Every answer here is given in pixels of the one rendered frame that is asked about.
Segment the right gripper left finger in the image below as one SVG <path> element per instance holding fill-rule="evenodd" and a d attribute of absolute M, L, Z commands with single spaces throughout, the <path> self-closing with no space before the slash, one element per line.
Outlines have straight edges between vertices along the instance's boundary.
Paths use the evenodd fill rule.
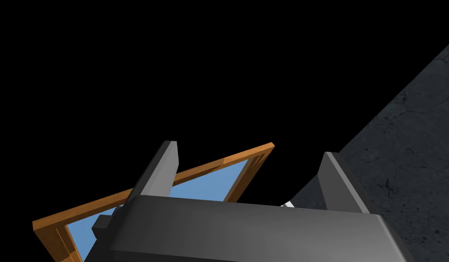
<path fill-rule="evenodd" d="M 141 195 L 168 197 L 178 166 L 177 142 L 166 140 L 152 157 L 125 203 L 128 204 L 135 197 Z"/>

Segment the wooden framed window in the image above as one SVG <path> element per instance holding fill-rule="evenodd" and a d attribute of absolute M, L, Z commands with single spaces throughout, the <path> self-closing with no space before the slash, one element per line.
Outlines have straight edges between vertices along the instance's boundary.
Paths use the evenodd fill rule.
<path fill-rule="evenodd" d="M 180 172 L 172 197 L 236 201 L 274 149 L 267 143 Z M 92 224 L 110 215 L 127 199 L 125 190 L 33 221 L 33 231 L 55 262 L 85 262 L 95 243 Z"/>

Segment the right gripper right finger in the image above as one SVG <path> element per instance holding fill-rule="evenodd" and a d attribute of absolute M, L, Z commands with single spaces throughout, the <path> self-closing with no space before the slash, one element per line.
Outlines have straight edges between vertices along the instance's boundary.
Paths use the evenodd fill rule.
<path fill-rule="evenodd" d="M 324 153 L 317 175 L 328 210 L 371 213 L 371 200 L 338 153 Z"/>

